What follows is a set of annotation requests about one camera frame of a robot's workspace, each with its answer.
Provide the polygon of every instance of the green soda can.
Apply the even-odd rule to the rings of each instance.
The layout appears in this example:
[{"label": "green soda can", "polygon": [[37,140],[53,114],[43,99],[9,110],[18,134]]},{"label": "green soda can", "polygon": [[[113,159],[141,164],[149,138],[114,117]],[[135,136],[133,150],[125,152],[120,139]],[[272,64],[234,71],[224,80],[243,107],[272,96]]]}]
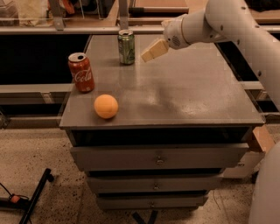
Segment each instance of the green soda can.
[{"label": "green soda can", "polygon": [[121,30],[118,35],[120,62],[131,65],[135,61],[135,40],[131,30]]}]

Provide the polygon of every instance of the can lid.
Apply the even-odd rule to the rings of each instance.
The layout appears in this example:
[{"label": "can lid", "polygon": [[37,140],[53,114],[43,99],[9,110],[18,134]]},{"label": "can lid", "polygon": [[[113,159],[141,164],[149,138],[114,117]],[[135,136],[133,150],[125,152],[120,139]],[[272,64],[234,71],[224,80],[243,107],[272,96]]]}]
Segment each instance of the can lid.
[{"label": "can lid", "polygon": [[84,52],[75,52],[70,54],[68,59],[72,62],[80,62],[83,61],[86,57],[87,55]]},{"label": "can lid", "polygon": [[133,31],[132,30],[120,30],[119,34],[123,35],[123,36],[129,36],[129,35],[133,34]]}]

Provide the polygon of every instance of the metal bracket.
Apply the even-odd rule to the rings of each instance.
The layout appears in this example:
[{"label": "metal bracket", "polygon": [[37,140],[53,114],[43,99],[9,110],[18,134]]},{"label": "metal bracket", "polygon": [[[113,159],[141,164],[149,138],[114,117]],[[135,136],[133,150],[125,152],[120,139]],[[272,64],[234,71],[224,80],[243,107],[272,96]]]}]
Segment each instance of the metal bracket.
[{"label": "metal bracket", "polygon": [[63,31],[65,28],[65,23],[60,10],[60,2],[58,0],[49,0],[49,3],[52,11],[54,27],[57,31]]},{"label": "metal bracket", "polygon": [[128,0],[119,0],[119,11],[120,11],[121,30],[128,30],[129,29]]}]

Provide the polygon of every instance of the aluminum can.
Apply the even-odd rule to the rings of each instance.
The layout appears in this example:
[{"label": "aluminum can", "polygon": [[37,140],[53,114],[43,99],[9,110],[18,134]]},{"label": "aluminum can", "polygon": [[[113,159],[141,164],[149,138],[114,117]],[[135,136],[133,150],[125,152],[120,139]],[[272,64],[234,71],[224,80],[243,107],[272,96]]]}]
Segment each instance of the aluminum can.
[{"label": "aluminum can", "polygon": [[88,93],[95,88],[95,80],[87,55],[83,52],[72,53],[68,57],[68,65],[77,89]]},{"label": "aluminum can", "polygon": [[135,61],[135,40],[131,30],[121,30],[118,35],[120,62],[131,65]]}]

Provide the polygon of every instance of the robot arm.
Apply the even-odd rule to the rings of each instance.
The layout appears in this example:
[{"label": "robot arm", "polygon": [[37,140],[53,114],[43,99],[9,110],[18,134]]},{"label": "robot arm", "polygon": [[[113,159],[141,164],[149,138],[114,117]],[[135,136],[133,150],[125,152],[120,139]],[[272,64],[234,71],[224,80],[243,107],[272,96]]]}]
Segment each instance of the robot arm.
[{"label": "robot arm", "polygon": [[164,38],[174,49],[232,41],[280,110],[280,42],[256,23],[243,0],[209,0],[204,10],[169,22]]}]

